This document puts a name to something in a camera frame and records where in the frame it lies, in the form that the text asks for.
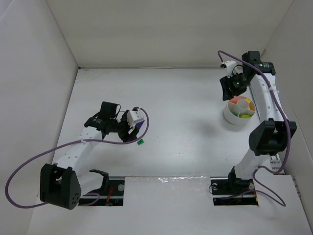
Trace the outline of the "purple lego plate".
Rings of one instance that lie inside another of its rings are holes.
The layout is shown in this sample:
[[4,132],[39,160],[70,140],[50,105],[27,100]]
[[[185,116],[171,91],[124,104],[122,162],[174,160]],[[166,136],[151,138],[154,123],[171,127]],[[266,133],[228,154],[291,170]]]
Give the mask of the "purple lego plate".
[[135,125],[135,128],[137,128],[138,130],[140,130],[140,128],[142,127],[143,124],[144,124],[144,121],[138,122],[138,123]]

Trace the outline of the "orange round lego piece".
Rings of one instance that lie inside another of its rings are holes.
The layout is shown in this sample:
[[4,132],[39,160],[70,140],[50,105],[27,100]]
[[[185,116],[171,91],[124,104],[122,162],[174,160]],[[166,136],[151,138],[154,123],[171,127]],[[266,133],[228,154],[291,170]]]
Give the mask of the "orange round lego piece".
[[240,99],[243,99],[241,96],[236,96],[229,100],[229,102],[236,104]]

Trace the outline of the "small dark green lego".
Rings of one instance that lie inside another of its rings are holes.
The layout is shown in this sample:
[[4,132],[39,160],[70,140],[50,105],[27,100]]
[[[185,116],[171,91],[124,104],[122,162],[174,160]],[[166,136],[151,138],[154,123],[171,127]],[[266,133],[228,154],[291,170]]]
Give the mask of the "small dark green lego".
[[143,139],[140,139],[138,142],[137,142],[137,145],[141,145],[144,143],[144,140]]

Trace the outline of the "yellow long lego brick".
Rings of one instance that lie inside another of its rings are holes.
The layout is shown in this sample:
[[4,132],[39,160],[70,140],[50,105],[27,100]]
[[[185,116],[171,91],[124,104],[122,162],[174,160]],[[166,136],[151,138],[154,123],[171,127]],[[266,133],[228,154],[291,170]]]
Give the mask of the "yellow long lego brick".
[[253,103],[253,101],[247,97],[245,97],[245,100],[249,103],[248,109],[255,111],[255,104]]

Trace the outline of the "lime green square lego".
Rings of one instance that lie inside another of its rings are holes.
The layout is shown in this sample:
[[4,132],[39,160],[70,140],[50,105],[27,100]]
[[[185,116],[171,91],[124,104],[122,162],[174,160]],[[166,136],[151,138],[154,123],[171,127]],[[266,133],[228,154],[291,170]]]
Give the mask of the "lime green square lego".
[[255,112],[246,112],[244,114],[239,115],[240,118],[243,119],[249,119],[251,118],[253,115],[255,114]]

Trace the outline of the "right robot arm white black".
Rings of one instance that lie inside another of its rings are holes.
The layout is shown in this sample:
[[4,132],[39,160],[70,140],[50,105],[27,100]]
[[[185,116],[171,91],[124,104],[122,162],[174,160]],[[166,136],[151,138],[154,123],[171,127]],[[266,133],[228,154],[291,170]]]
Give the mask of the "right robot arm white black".
[[291,139],[297,129],[281,107],[276,89],[273,63],[262,62],[258,51],[248,51],[241,58],[222,61],[226,70],[220,79],[223,100],[227,102],[224,115],[230,123],[244,124],[257,113],[260,124],[250,133],[249,149],[225,180],[211,183],[215,195],[252,192],[253,176],[263,163],[279,152],[289,154]]

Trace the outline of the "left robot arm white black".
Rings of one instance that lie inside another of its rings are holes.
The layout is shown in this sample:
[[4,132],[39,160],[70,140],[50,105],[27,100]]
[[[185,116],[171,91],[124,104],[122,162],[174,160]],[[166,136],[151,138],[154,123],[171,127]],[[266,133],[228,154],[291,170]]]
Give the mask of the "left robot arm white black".
[[138,107],[126,110],[118,118],[118,104],[102,102],[100,110],[84,124],[77,143],[53,164],[45,164],[40,173],[40,200],[71,210],[80,203],[81,196],[111,192],[108,173],[91,169],[81,173],[84,162],[97,144],[110,133],[116,133],[120,144],[133,142],[144,122]]

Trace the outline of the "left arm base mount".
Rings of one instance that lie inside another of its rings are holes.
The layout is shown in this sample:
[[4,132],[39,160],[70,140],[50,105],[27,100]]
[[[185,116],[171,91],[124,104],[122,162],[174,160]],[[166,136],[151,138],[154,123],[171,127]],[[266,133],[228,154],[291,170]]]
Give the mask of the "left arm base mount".
[[84,194],[78,206],[123,206],[125,177],[110,177],[107,189],[96,189]]

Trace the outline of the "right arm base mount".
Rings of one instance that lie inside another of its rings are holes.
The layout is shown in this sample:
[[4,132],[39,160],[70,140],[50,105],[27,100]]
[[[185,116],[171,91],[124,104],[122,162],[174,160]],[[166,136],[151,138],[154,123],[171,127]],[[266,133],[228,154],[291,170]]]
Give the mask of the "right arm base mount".
[[228,177],[211,177],[209,191],[214,206],[258,206],[253,180],[237,180]]

